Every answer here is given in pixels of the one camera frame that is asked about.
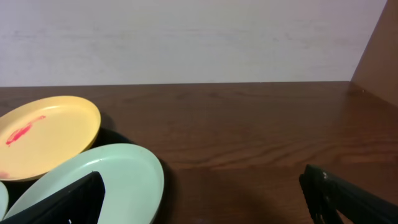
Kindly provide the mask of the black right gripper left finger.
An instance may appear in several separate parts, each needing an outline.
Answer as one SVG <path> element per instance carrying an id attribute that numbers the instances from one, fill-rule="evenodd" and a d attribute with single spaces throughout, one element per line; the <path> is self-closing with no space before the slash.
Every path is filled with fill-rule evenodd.
<path id="1" fill-rule="evenodd" d="M 91 172 L 1 224 L 97 224 L 105 196 L 99 172 Z"/>

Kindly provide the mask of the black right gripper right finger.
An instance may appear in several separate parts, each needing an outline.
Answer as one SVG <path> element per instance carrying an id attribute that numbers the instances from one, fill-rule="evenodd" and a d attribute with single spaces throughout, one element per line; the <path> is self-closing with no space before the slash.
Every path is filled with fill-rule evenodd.
<path id="1" fill-rule="evenodd" d="M 314 223 L 397 223 L 397 205 L 385 201 L 318 166 L 306 165 L 300 186 Z"/>

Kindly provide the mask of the yellow plate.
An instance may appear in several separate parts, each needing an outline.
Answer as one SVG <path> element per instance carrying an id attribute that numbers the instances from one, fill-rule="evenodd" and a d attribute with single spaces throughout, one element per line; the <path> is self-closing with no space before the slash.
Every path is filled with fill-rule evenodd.
<path id="1" fill-rule="evenodd" d="M 53 96 L 1 116 L 1 180 L 38 179 L 91 147 L 101 114 L 91 101 Z"/>

